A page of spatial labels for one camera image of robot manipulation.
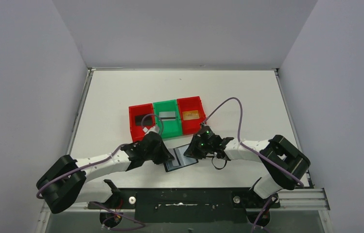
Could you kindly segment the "red bin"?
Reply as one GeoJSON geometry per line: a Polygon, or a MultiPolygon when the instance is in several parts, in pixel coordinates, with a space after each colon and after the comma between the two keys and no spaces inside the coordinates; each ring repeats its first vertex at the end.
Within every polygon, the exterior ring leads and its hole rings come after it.
{"type": "Polygon", "coordinates": [[[150,129],[155,126],[156,121],[154,116],[147,116],[142,123],[142,119],[148,115],[154,113],[154,108],[152,103],[134,105],[128,107],[129,113],[129,128],[130,134],[133,142],[140,141],[145,135],[143,130],[145,127],[150,129]]]}
{"type": "Polygon", "coordinates": [[[205,120],[206,114],[202,106],[202,101],[199,96],[180,98],[177,99],[177,105],[181,117],[181,126],[183,135],[194,134],[201,128],[201,123],[205,120]],[[198,110],[200,113],[200,119],[184,121],[182,112],[198,110]]]}

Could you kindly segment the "black leather card holder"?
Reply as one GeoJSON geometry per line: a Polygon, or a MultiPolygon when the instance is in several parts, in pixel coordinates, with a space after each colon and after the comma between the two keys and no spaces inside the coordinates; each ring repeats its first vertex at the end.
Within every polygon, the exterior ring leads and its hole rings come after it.
{"type": "Polygon", "coordinates": [[[189,145],[186,144],[173,149],[169,149],[170,154],[173,156],[173,160],[168,160],[164,163],[164,168],[166,172],[171,172],[199,163],[197,159],[184,156],[184,152],[187,150],[188,147],[189,145]]]}

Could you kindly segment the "green bin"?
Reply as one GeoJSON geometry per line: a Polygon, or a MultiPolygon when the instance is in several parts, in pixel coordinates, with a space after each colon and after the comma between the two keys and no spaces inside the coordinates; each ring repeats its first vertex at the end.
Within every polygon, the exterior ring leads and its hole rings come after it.
{"type": "Polygon", "coordinates": [[[155,120],[162,131],[162,138],[173,138],[183,135],[181,126],[181,117],[176,100],[167,100],[153,103],[155,120]],[[159,112],[175,111],[177,115],[176,120],[163,121],[159,118],[159,112]]]}

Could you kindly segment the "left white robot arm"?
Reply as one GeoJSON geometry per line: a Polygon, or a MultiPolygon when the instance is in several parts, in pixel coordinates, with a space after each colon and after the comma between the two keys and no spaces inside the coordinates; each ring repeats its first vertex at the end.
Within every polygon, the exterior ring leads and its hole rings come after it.
{"type": "Polygon", "coordinates": [[[36,197],[43,199],[53,214],[58,214],[77,202],[106,202],[108,196],[89,195],[83,189],[86,183],[115,172],[126,172],[141,167],[146,161],[156,165],[174,160],[162,137],[155,132],[147,133],[141,141],[120,144],[113,152],[74,159],[61,156],[37,181],[36,197]]]}

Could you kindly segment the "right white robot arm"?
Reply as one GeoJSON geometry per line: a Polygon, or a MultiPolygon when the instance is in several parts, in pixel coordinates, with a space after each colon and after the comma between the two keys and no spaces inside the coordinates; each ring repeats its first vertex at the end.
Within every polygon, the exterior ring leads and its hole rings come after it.
{"type": "Polygon", "coordinates": [[[184,156],[204,159],[211,154],[225,161],[262,163],[268,174],[251,188],[261,199],[282,189],[294,190],[302,186],[301,178],[311,165],[307,156],[282,135],[277,134],[269,140],[241,141],[234,137],[221,138],[209,126],[204,126],[193,135],[184,156]]]}

